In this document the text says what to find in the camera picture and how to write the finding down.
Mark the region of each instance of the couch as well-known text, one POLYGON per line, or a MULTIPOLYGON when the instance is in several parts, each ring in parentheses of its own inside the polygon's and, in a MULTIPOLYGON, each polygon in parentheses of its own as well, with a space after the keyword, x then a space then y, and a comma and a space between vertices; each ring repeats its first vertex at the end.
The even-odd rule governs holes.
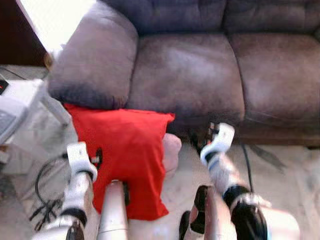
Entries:
POLYGON ((175 113, 248 144, 320 145, 320 0, 104 0, 49 76, 63 103, 175 113))

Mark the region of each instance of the red cushion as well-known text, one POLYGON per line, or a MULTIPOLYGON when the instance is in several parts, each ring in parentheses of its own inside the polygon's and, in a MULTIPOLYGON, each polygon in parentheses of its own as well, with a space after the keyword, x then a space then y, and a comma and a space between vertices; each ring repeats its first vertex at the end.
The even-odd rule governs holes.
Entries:
POLYGON ((126 182, 129 219, 155 220, 168 214, 160 194, 165 169, 163 137, 173 114, 142 110, 94 110, 65 105, 79 141, 86 142, 89 156, 102 148, 103 162, 93 184, 93 205, 100 213, 106 185, 126 182))

